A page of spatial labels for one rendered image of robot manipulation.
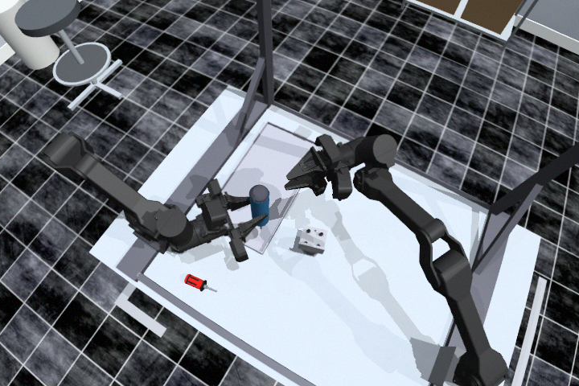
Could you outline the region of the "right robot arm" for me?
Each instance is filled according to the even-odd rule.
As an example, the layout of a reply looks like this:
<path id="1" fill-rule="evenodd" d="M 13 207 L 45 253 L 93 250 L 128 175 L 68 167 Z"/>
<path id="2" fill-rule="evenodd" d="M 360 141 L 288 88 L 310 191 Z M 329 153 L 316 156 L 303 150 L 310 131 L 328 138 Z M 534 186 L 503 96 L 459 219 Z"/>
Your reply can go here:
<path id="1" fill-rule="evenodd" d="M 170 241 L 171 251 L 177 253 L 201 245 L 192 220 L 189 221 L 178 206 L 146 199 L 105 167 L 93 148 L 78 134 L 62 132 L 43 153 L 43 161 L 64 177 L 81 177 L 113 201 L 124 211 L 130 222 L 128 226 L 142 236 L 146 234 L 156 242 L 165 237 Z M 196 197 L 195 203 L 202 210 L 196 217 L 205 224 L 204 235 L 227 230 L 224 225 L 227 216 L 219 198 L 212 199 L 207 193 Z"/>

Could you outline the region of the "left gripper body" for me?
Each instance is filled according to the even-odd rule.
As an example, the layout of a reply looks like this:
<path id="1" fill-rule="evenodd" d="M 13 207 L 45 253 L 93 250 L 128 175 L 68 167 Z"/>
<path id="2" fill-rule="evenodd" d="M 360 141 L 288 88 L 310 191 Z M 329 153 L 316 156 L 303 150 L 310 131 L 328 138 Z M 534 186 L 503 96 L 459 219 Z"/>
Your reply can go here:
<path id="1" fill-rule="evenodd" d="M 327 168 L 325 176 L 311 174 L 319 187 L 318 192 L 315 192 L 314 190 L 312 191 L 314 191 L 316 196 L 319 196 L 326 190 L 327 181 L 325 180 L 325 177 L 331 181 L 337 172 L 333 169 L 336 168 L 339 163 L 349 162 L 351 165 L 353 164 L 353 166 L 349 168 L 349 170 L 351 170 L 356 166 L 356 157 L 353 149 L 348 144 L 342 144 L 342 142 L 338 142 L 336 145 L 332 136 L 327 134 L 316 137 L 314 144 L 316 146 L 322 146 L 322 150 L 317 151 L 317 153 Z"/>

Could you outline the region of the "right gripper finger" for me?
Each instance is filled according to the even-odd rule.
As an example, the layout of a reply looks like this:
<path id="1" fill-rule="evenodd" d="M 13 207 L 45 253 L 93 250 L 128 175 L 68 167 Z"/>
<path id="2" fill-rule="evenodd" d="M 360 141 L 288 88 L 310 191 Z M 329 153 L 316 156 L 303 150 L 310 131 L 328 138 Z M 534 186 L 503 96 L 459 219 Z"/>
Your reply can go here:
<path id="1" fill-rule="evenodd" d="M 254 219 L 251 219 L 245 223 L 241 223 L 238 224 L 238 227 L 240 229 L 241 235 L 243 236 L 243 240 L 244 243 L 246 243 L 246 237 L 248 236 L 248 234 L 262 221 L 264 220 L 266 217 L 268 216 L 267 213 L 260 215 Z"/>
<path id="2" fill-rule="evenodd" d="M 250 204 L 249 197 L 232 196 L 232 195 L 229 195 L 226 191 L 224 193 L 227 197 L 231 211 L 235 211 L 239 208 L 245 207 L 245 206 Z"/>

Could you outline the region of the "red screwdriver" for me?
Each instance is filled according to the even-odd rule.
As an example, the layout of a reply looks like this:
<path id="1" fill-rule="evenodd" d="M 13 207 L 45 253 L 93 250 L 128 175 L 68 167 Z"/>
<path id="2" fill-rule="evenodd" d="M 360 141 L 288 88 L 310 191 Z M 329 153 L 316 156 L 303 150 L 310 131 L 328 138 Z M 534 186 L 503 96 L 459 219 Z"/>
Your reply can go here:
<path id="1" fill-rule="evenodd" d="M 196 289 L 200 289 L 201 292 L 204 289 L 209 289 L 209 290 L 212 290 L 214 292 L 217 292 L 217 290 L 207 286 L 207 280 L 203 281 L 202 279 L 195 277 L 191 274 L 188 274 L 186 276 L 184 282 L 185 282 L 185 284 L 191 285 L 191 286 L 195 287 Z"/>

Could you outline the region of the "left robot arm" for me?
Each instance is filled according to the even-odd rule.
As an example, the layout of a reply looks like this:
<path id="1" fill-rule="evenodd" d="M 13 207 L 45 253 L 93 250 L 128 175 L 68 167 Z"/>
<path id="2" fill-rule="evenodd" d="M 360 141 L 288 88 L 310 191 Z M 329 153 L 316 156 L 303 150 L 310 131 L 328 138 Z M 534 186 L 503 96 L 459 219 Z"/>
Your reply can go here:
<path id="1" fill-rule="evenodd" d="M 446 298 L 466 348 L 454 371 L 453 382 L 459 386 L 499 386 L 507 378 L 507 363 L 489 344 L 470 294 L 473 275 L 461 242 L 448 233 L 440 219 L 433 218 L 393 182 L 389 168 L 395 165 L 397 144 L 392 136 L 362 136 L 346 144 L 355 153 L 356 166 L 365 164 L 354 174 L 354 188 L 368 199 L 381 202 L 415 234 L 424 275 L 433 290 Z M 349 162 L 339 163 L 333 169 L 337 171 L 331 180 L 333 199 L 341 201 L 351 195 L 352 166 Z M 433 261 L 432 243 L 440 238 L 450 250 Z"/>

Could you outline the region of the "grey l-shaped bracket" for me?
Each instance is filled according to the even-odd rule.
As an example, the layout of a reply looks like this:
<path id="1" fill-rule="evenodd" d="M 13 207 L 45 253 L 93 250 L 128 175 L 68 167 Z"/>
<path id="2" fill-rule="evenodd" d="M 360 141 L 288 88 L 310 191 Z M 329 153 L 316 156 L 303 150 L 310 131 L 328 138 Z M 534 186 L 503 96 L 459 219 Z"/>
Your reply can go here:
<path id="1" fill-rule="evenodd" d="M 307 229 L 310 229 L 310 233 L 307 232 Z M 314 230 L 316 230 L 316 232 Z M 323 236 L 319 235 L 320 232 L 323 233 Z M 325 251 L 324 247 L 326 243 L 327 233 L 328 230 L 304 225 L 302 229 L 301 239 L 298 244 L 298 248 L 313 253 L 323 254 Z M 307 241 L 307 243 L 304 243 L 305 241 Z M 317 244 L 320 244 L 320 246 L 317 246 Z"/>

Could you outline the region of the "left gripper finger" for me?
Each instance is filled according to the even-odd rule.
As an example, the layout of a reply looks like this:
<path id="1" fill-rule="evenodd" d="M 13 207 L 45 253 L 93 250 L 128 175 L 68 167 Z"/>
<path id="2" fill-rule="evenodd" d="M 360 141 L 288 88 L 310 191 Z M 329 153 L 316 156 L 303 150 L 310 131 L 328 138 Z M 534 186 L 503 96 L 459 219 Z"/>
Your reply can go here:
<path id="1" fill-rule="evenodd" d="M 309 151 L 296 164 L 296 166 L 286 175 L 288 180 L 301 178 L 306 175 L 317 174 L 325 176 L 326 166 L 319 157 L 316 149 L 311 146 Z"/>
<path id="2" fill-rule="evenodd" d="M 306 175 L 301 178 L 292 179 L 284 186 L 287 191 L 307 187 L 314 190 L 315 192 L 318 192 L 319 187 L 312 175 Z"/>

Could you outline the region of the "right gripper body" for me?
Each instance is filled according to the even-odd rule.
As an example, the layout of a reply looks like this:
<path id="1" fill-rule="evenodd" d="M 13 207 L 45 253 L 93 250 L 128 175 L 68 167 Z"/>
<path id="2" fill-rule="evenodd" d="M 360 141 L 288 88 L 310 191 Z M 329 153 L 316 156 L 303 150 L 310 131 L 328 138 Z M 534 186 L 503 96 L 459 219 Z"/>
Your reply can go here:
<path id="1" fill-rule="evenodd" d="M 205 224 L 204 224 L 203 220 L 198 221 L 197 217 L 195 217 L 196 219 L 192 220 L 192 223 L 193 223 L 196 235 L 199 238 L 200 243 L 201 244 L 205 244 L 205 243 L 209 244 L 209 243 L 211 243 L 211 240 L 217 239 L 217 238 L 222 237 L 222 236 L 224 236 L 224 237 L 229 236 L 230 241 L 228 243 L 230 245 L 230 248 L 232 250 L 233 256 L 235 257 L 236 261 L 237 262 L 243 262 L 243 261 L 248 260 L 248 254 L 247 254 L 247 251 L 246 251 L 245 246 L 243 244 L 243 241 L 244 241 L 243 236 L 241 235 L 239 227 L 234 228 L 234 226 L 232 224 L 231 218 L 228 214 L 228 210 L 231 208 L 229 206 L 229 203 L 228 203 L 226 196 L 222 194 L 218 179 L 211 180 L 207 184 L 207 189 L 208 189 L 209 193 L 211 194 L 212 199 L 218 199 L 219 198 L 221 201 L 221 205 L 223 204 L 222 207 L 225 210 L 225 213 L 227 216 L 224 224 L 228 224 L 230 229 L 228 229 L 226 227 L 227 228 L 226 231 L 220 232 L 218 234 L 204 235 L 202 232 L 202 229 L 206 228 Z"/>

